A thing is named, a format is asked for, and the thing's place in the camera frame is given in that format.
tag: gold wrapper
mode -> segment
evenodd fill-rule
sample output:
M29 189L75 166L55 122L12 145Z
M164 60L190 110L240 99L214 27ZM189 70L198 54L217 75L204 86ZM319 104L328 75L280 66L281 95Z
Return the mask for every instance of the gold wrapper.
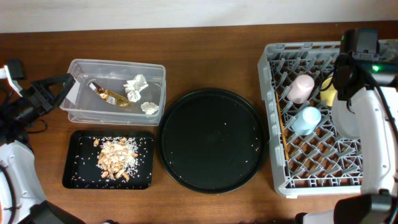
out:
M115 92L112 92L111 90L104 90L95 82L90 84L90 88L94 90L94 92L98 94L101 97L101 99L103 99L109 104L116 106L123 106L123 107L133 105L133 103L131 103L126 97L121 96Z

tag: rectangular black tray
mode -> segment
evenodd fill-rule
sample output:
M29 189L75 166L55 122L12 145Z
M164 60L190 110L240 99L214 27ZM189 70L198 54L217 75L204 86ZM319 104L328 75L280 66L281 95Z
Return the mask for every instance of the rectangular black tray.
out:
M101 178L102 169L96 165L97 155L101 152L100 145L103 143L101 139L104 137L135 138L139 155L138 173L130 176L128 182L123 182L125 179L122 177L108 181ZM93 145L94 138L99 139L96 147ZM150 132L76 131L70 137L62 185L68 189L146 189L152 181L154 140L155 137Z

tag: gray plastic crate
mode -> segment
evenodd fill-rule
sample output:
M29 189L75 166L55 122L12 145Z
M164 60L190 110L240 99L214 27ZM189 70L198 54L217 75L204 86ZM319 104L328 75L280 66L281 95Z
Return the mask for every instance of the gray plastic crate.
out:
M269 44L258 63L261 97L266 103L269 150L274 188L279 195L359 193L362 173L361 145L358 140L338 135L331 110L320 100L320 82L333 71L340 42ZM311 97L302 105L286 98L295 77L306 73L315 80ZM278 94L287 148L282 144L275 91ZM317 107L322 120L308 136L295 134L290 125L306 106Z

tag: brown table surface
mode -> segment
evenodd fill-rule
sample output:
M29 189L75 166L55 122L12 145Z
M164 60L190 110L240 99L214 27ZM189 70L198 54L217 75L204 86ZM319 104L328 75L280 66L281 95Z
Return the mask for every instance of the brown table surface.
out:
M397 21L0 34L0 63L12 58L23 61L28 77L20 82L24 88L29 81L65 73L75 58L161 64L167 70L166 109L189 91L215 87L241 95L266 121L257 73L264 47L278 42L340 40L345 30L357 27L378 29L381 39L398 38ZM201 194L174 181L157 155L147 190L66 189L62 175L74 131L157 131L156 127L77 124L67 116L66 111L56 109L44 117L49 129L30 138L35 168L47 199L87 223L107 219L120 223L267 223L300 212L327 211L347 197L281 197L274 191L270 160L238 190Z

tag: round black tray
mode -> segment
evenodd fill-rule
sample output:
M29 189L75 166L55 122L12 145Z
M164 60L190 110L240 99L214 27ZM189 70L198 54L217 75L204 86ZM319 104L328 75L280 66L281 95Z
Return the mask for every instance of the round black tray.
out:
M183 186L209 194L248 182L266 159L266 142L266 129L250 103L219 89L177 100L163 115L157 138L167 172Z

